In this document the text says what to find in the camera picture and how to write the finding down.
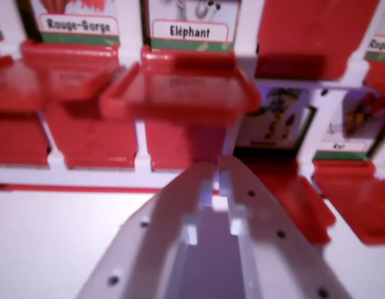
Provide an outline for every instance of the black dot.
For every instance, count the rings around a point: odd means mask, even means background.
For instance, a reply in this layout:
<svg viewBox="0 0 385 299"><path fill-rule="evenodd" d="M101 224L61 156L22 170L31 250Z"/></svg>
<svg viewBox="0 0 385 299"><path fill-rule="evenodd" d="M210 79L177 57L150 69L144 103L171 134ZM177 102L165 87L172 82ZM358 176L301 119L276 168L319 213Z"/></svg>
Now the black dot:
<svg viewBox="0 0 385 299"><path fill-rule="evenodd" d="M149 223L148 221L141 221L141 222L140 222L140 226L141 226L142 228L149 226L149 224L150 224L150 223Z"/></svg>
<svg viewBox="0 0 385 299"><path fill-rule="evenodd" d="M108 278L108 285L110 287L113 287L118 282L119 282L119 277L117 277L116 275L112 275L110 278Z"/></svg>
<svg viewBox="0 0 385 299"><path fill-rule="evenodd" d="M283 230L278 230L277 231L277 237L279 237L280 239L285 239L286 238L286 234Z"/></svg>
<svg viewBox="0 0 385 299"><path fill-rule="evenodd" d="M328 292L325 288L319 288L317 294L320 298L328 298Z"/></svg>

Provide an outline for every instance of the white plastic piece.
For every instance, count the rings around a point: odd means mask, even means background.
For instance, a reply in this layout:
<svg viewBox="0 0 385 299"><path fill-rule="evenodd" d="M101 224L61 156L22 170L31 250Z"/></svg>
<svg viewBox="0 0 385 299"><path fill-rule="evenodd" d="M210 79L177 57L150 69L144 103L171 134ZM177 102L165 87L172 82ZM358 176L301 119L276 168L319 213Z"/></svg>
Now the white plastic piece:
<svg viewBox="0 0 385 299"><path fill-rule="evenodd" d="M374 176L378 179L385 179L385 137L376 148L371 161L375 165Z"/></svg>
<svg viewBox="0 0 385 299"><path fill-rule="evenodd" d="M141 60L143 28L140 0L116 0L120 46L118 59L121 65L129 67Z"/></svg>
<svg viewBox="0 0 385 299"><path fill-rule="evenodd" d="M223 149L222 149L223 155L229 154L232 156L235 148L235 142L237 141L241 121L242 121L242 116L238 119L235 125L229 126L227 128L226 135L224 136L224 142L223 142Z"/></svg>
<svg viewBox="0 0 385 299"><path fill-rule="evenodd" d="M135 121L137 154L135 158L136 172L141 174L149 174L151 169L151 156L148 153L147 137L145 130L145 122L142 120Z"/></svg>
<svg viewBox="0 0 385 299"><path fill-rule="evenodd" d="M219 158L220 191L238 217L246 299L350 298L271 192L234 157Z"/></svg>
<svg viewBox="0 0 385 299"><path fill-rule="evenodd" d="M15 0L0 0L0 56L11 55L21 58L21 44L26 40L26 32Z"/></svg>
<svg viewBox="0 0 385 299"><path fill-rule="evenodd" d="M240 4L237 32L234 40L234 53L237 66L249 80L255 77L257 66L257 35L265 5L264 0L243 0ZM227 128L222 154L232 155L235 148L242 117L235 125Z"/></svg>
<svg viewBox="0 0 385 299"><path fill-rule="evenodd" d="M67 166L65 165L65 157L55 143L54 137L49 128L49 124L47 124L41 111L37 112L37 116L39 117L40 124L42 125L46 138L50 144L50 154L47 157L49 168L57 169L58 171L66 171Z"/></svg>
<svg viewBox="0 0 385 299"><path fill-rule="evenodd" d="M216 165L199 163L157 193L121 227L78 299L176 299L191 230ZM150 223L140 225L149 215Z"/></svg>
<svg viewBox="0 0 385 299"><path fill-rule="evenodd" d="M300 89L337 89L337 90L352 90L358 89L364 92L374 92L373 89L363 84L357 86L356 84L350 84L349 81L342 82L336 81L309 81L309 80L284 80L284 79L267 79L257 78L255 79L256 86L267 87L288 87L288 88L300 88Z"/></svg>
<svg viewBox="0 0 385 299"><path fill-rule="evenodd" d="M257 57L257 34L259 32L264 5L264 0L241 1L237 34L235 35L234 41L236 57Z"/></svg>
<svg viewBox="0 0 385 299"><path fill-rule="evenodd" d="M315 89L310 90L308 93L310 103L317 108L317 111L300 146L297 161L299 174L311 181L315 170L312 160L323 139L323 133L326 131L338 107L342 105L343 99L348 92L347 90L326 91Z"/></svg>

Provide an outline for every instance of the raised red flap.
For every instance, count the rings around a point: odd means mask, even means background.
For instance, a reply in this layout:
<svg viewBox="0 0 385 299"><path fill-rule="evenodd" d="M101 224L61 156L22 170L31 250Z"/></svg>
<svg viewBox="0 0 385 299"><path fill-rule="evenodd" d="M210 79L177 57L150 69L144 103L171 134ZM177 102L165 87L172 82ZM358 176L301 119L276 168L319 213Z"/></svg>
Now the raised red flap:
<svg viewBox="0 0 385 299"><path fill-rule="evenodd" d="M33 112L47 100L84 100L108 85L119 69L108 47L22 45L22 59L0 57L0 111Z"/></svg>
<svg viewBox="0 0 385 299"><path fill-rule="evenodd" d="M378 2L266 1L258 35L257 76L340 78L365 35Z"/></svg>
<svg viewBox="0 0 385 299"><path fill-rule="evenodd" d="M260 93L235 65L233 53L142 51L100 99L108 118L154 118L228 125L256 109Z"/></svg>
<svg viewBox="0 0 385 299"><path fill-rule="evenodd" d="M315 181L365 244L385 244L385 180L362 161L318 161Z"/></svg>
<svg viewBox="0 0 385 299"><path fill-rule="evenodd" d="M120 69L116 47L26 42L22 54L39 74L45 94L58 101L95 96Z"/></svg>
<svg viewBox="0 0 385 299"><path fill-rule="evenodd" d="M255 163L249 167L309 242L325 244L330 241L326 230L335 223L335 216L310 182L298 175L294 162Z"/></svg>
<svg viewBox="0 0 385 299"><path fill-rule="evenodd" d="M369 60L370 68L365 82L385 97L385 62Z"/></svg>
<svg viewBox="0 0 385 299"><path fill-rule="evenodd" d="M34 112L42 102L37 74L20 60L0 57L0 112Z"/></svg>

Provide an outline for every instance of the white table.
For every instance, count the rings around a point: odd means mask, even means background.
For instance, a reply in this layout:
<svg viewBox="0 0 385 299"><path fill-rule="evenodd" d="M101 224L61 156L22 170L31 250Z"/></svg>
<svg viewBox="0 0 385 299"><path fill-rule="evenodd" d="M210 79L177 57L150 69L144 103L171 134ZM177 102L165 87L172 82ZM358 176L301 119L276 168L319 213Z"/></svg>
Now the white table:
<svg viewBox="0 0 385 299"><path fill-rule="evenodd" d="M74 298L119 226L151 195L0 191L0 299ZM364 246L328 205L337 222L325 260L353 298L385 299L385 246ZM240 299L238 246L227 214L209 208L202 213L182 298Z"/></svg>

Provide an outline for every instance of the red plastic tile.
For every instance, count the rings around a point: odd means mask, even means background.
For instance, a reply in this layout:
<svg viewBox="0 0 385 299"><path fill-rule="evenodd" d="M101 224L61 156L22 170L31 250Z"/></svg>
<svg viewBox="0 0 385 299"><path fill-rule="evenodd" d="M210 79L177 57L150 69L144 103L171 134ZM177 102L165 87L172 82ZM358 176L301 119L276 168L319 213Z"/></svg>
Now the red plastic tile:
<svg viewBox="0 0 385 299"><path fill-rule="evenodd" d="M385 62L369 60L365 83L385 97Z"/></svg>
<svg viewBox="0 0 385 299"><path fill-rule="evenodd" d="M0 164L47 165L49 142L35 113L0 112Z"/></svg>
<svg viewBox="0 0 385 299"><path fill-rule="evenodd" d="M378 2L363 0L357 9L355 0L266 1L258 36L257 76L340 78Z"/></svg>
<svg viewBox="0 0 385 299"><path fill-rule="evenodd" d="M119 69L108 47L25 42L23 58L0 57L0 112L34 112L48 100L84 100Z"/></svg>
<svg viewBox="0 0 385 299"><path fill-rule="evenodd" d="M20 60L0 58L0 163L47 164L49 145L36 111L51 105L46 116L68 165L133 166L134 129L98 120L98 101L90 100L120 68L116 48L27 41L21 50ZM81 104L67 114L56 102Z"/></svg>
<svg viewBox="0 0 385 299"><path fill-rule="evenodd" d="M105 120L98 98L51 103L45 119L70 168L132 168L136 135L132 123Z"/></svg>
<svg viewBox="0 0 385 299"><path fill-rule="evenodd" d="M325 244L330 241L326 230L335 223L335 216L310 182L297 174L294 162L256 162L249 167L278 199L309 242Z"/></svg>
<svg viewBox="0 0 385 299"><path fill-rule="evenodd" d="M101 96L106 117L228 125L260 104L233 53L145 48L141 60Z"/></svg>
<svg viewBox="0 0 385 299"><path fill-rule="evenodd" d="M186 169L193 163L216 163L222 153L226 128L145 121L148 152L153 169Z"/></svg>
<svg viewBox="0 0 385 299"><path fill-rule="evenodd" d="M365 244L385 244L385 180L368 162L316 162L318 187Z"/></svg>

